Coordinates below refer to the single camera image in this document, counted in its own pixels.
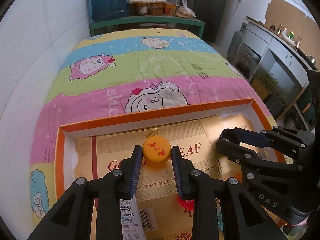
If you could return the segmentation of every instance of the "bottle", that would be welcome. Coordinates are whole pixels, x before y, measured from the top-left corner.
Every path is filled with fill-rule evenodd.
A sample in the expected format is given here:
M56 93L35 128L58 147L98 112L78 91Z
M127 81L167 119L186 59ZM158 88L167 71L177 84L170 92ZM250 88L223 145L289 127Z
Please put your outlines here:
M277 31L276 31L276 33L278 33L279 35L280 35L281 31L282 31L282 27L283 27L283 25L280 24L278 29L277 29Z
M293 38L294 38L294 32L293 32L293 31L289 32L289 33L288 33L288 35L287 35L287 37L288 37L290 40L292 40L292 41L293 41Z
M281 36L287 36L287 28L284 28L282 32L280 32Z
M270 29L273 30L273 31L276 31L275 23L273 23L273 24L270 26Z
M301 39L302 39L302 37L299 36L298 39L296 39L296 41L295 41L295 43L294 43L294 44L296 44L297 48L300 46Z

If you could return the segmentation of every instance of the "blue sheep cartoon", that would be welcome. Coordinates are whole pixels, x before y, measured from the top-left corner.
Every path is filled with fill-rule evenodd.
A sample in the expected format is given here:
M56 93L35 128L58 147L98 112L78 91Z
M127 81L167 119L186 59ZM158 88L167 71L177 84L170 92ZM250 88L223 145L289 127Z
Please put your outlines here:
M31 172L30 177L30 201L31 209L36 216L43 218L49 211L48 190L45 185L45 177L38 169Z

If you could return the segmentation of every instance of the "barcode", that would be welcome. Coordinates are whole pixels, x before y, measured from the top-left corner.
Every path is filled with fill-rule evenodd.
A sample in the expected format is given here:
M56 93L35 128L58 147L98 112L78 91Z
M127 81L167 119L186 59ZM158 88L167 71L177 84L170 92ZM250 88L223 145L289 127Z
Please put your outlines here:
M139 216L143 231L158 230L158 225L152 208L139 210Z

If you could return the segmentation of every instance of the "dark cabinet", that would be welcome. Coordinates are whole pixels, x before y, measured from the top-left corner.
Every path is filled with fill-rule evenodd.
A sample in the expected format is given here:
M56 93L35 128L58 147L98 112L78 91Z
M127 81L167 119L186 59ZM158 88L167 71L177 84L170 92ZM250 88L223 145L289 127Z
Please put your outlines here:
M191 8L197 19L205 22L202 40L214 42L218 33L227 0L187 0L188 7Z

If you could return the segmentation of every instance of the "drawer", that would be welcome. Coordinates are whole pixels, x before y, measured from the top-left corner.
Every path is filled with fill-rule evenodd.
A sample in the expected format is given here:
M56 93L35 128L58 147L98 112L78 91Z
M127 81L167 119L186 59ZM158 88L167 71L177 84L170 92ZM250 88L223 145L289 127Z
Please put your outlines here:
M260 37L261 39L266 41L267 43L270 43L272 40L272 35L270 33L266 32L264 29L262 29L256 25L252 24L251 22L249 22L247 30L251 31L252 33L257 35L258 37Z
M284 45L277 41L276 38L272 39L269 49L286 65L302 87L308 84L306 70L295 56Z
M249 30L247 30L245 33L243 43L261 57L263 56L263 53L266 51L268 47L267 42L265 42L263 39L261 39Z

